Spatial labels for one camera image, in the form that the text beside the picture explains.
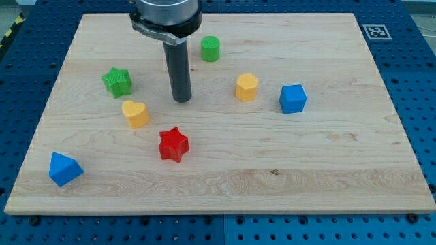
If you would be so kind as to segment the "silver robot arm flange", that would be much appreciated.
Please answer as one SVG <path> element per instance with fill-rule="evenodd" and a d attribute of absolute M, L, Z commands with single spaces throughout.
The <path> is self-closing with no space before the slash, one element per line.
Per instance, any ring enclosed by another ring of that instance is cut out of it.
<path fill-rule="evenodd" d="M 137 0 L 129 17 L 133 30 L 177 46 L 200 28 L 202 5 L 199 0 Z"/>

